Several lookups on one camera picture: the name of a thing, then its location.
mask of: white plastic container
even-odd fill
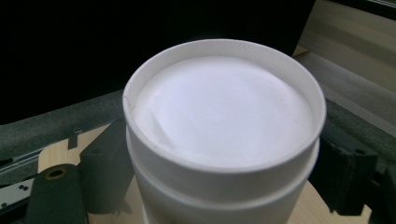
[[[153,56],[128,81],[123,109],[150,224],[287,223],[326,117],[304,67],[232,39]]]

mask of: dark background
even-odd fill
[[[314,0],[0,1],[0,125],[124,88],[149,57],[202,38],[291,55]]]

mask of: wooden surface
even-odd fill
[[[93,141],[108,125],[82,133],[78,136],[78,147],[67,149],[67,139],[45,147],[38,159],[38,172],[53,165],[62,163],[79,163],[79,153]],[[90,224],[143,224],[142,205],[139,188],[135,179],[125,195],[133,213],[131,215],[120,213],[116,215],[89,214]],[[316,192],[315,188],[307,181],[300,198],[290,216],[289,224],[366,224],[371,210],[365,206],[359,217],[343,217],[330,213],[327,205]]]

